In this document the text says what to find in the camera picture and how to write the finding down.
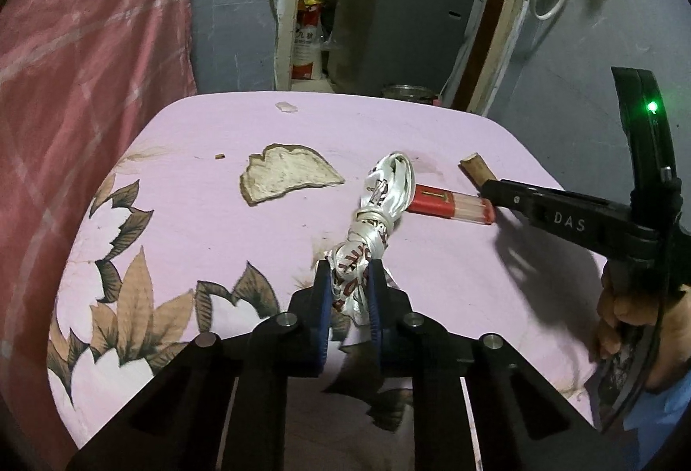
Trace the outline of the person right hand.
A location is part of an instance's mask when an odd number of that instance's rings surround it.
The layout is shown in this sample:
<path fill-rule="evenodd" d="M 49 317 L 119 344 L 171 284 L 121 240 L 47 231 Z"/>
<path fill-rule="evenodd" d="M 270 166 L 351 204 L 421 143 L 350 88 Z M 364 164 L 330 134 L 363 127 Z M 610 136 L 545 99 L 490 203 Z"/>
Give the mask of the person right hand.
<path fill-rule="evenodd" d="M 690 369 L 690 288 L 683 285 L 661 304 L 651 296 L 623 292 L 627 277 L 623 265 L 605 263 L 596 307 L 595 353 L 608 360 L 629 342 L 648 366 L 645 388 L 669 389 Z"/>

